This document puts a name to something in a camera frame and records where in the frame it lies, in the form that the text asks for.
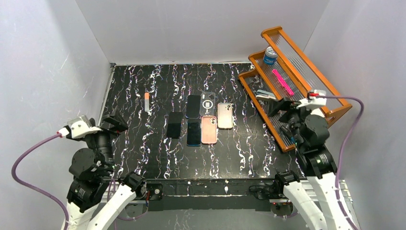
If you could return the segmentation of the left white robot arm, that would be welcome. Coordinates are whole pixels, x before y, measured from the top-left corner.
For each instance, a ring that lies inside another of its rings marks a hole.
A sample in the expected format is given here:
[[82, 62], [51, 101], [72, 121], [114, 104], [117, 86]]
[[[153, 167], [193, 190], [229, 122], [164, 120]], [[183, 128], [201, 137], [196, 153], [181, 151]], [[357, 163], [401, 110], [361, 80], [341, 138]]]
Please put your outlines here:
[[145, 178], [130, 172], [117, 179], [117, 190], [95, 214], [113, 181], [112, 141], [129, 129], [118, 109], [104, 115], [102, 121], [108, 126], [97, 126], [94, 119], [81, 115], [68, 121], [65, 127], [67, 139], [84, 141], [87, 146], [74, 153], [68, 170], [73, 175], [73, 182], [67, 195], [64, 230], [106, 230], [131, 201], [147, 195]]

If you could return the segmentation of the green phone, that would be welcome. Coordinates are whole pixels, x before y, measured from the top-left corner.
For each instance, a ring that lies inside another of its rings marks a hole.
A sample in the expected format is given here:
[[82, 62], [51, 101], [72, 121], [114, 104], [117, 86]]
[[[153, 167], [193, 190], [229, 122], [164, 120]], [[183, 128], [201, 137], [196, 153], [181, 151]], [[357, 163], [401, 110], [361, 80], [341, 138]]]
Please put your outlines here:
[[187, 145], [199, 146], [201, 144], [201, 120], [190, 118], [187, 122]]

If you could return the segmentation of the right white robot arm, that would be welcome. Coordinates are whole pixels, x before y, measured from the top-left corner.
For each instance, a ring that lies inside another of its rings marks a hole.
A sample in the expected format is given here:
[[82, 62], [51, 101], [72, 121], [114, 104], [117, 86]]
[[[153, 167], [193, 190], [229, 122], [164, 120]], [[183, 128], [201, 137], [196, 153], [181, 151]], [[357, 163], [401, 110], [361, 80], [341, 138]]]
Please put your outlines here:
[[311, 230], [355, 230], [357, 226], [339, 188], [338, 167], [325, 146], [330, 133], [323, 116], [314, 113], [324, 98], [269, 103], [270, 116], [283, 111], [279, 121], [288, 125], [296, 147], [296, 158], [317, 197], [316, 204], [292, 171], [275, 175], [272, 192], [286, 197]]

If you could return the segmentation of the beige phone case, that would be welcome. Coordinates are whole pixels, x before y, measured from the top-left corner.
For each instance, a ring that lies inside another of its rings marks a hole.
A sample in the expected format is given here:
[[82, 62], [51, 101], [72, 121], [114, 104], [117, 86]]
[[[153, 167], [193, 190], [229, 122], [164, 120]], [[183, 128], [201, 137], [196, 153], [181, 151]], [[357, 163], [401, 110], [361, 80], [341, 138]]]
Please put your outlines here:
[[219, 129], [233, 128], [233, 106], [231, 103], [219, 103], [217, 105], [217, 125]]

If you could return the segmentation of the pink phone case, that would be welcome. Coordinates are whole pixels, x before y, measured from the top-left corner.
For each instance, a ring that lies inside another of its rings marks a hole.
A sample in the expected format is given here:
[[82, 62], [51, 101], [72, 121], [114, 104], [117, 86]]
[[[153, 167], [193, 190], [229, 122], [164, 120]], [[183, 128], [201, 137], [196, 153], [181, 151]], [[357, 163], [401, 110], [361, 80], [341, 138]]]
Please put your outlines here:
[[201, 142], [203, 144], [215, 144], [217, 142], [217, 119], [215, 116], [202, 116]]

